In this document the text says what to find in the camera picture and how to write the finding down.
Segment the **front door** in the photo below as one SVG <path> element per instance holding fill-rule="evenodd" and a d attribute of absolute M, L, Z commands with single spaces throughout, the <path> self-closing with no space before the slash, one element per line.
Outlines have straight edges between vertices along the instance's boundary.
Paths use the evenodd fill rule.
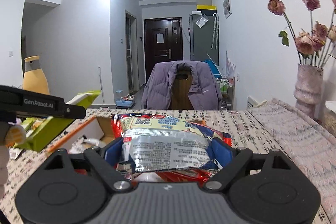
<path fill-rule="evenodd" d="M 144 33 L 148 81 L 156 63 L 183 60 L 182 18 L 145 19 Z"/>

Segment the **yellow thermos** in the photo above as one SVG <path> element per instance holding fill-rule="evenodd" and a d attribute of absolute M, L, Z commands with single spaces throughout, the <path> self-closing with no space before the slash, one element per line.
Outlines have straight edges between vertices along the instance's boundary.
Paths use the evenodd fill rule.
<path fill-rule="evenodd" d="M 24 90 L 43 94 L 50 94 L 47 79 L 40 66 L 40 56 L 31 56 L 25 59 L 25 74 L 23 76 Z"/>

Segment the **door frame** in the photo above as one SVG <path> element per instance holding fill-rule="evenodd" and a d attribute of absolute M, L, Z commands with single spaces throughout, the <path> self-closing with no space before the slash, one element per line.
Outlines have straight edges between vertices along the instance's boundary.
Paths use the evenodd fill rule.
<path fill-rule="evenodd" d="M 133 80 L 133 93 L 139 91 L 139 66 L 138 66 L 138 35 L 137 35 L 137 17 L 132 13 L 125 10 L 125 65 L 126 73 L 127 69 L 127 41 L 126 41 L 126 32 L 127 32 L 127 18 L 130 19 L 130 45 L 131 45 L 131 62 L 132 62 L 132 80 Z M 127 75 L 127 92 L 128 92 L 128 75 Z"/>
<path fill-rule="evenodd" d="M 144 46 L 144 61 L 145 61 L 145 78 L 146 78 L 146 81 L 147 79 L 149 79 L 149 76 L 147 77 L 147 67 L 146 67 L 146 59 L 149 57 L 148 54 L 148 50 L 146 50 L 146 40 L 147 40 L 147 37 L 146 37 L 146 27 L 147 27 L 147 22 L 151 22 L 151 21 L 163 21 L 163 20 L 178 20 L 178 23 L 179 23 L 179 27 L 180 27 L 180 41 L 182 43 L 182 58 L 183 58 L 183 35 L 182 35 L 182 32 L 183 32 L 183 29 L 182 29 L 182 17 L 162 17 L 162 18 L 149 18 L 149 19 L 144 19 L 143 20 L 143 46 Z"/>

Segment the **qr code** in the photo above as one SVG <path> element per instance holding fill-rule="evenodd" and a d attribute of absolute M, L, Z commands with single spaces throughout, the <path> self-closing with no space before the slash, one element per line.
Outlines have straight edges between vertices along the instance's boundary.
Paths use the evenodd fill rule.
<path fill-rule="evenodd" d="M 151 119 L 148 118 L 137 118 L 135 124 L 150 124 Z"/>

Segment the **refrigerator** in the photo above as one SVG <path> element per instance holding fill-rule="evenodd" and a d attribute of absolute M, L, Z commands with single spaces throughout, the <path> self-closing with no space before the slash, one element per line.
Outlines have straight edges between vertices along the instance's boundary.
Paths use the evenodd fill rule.
<path fill-rule="evenodd" d="M 190 15 L 190 60 L 204 61 L 209 59 L 207 53 L 217 65 L 219 65 L 219 43 L 215 49 L 216 41 L 214 42 L 213 49 L 211 49 L 213 24 L 215 21 L 214 16 L 207 16 L 208 22 L 200 28 L 196 21 L 200 15 Z"/>

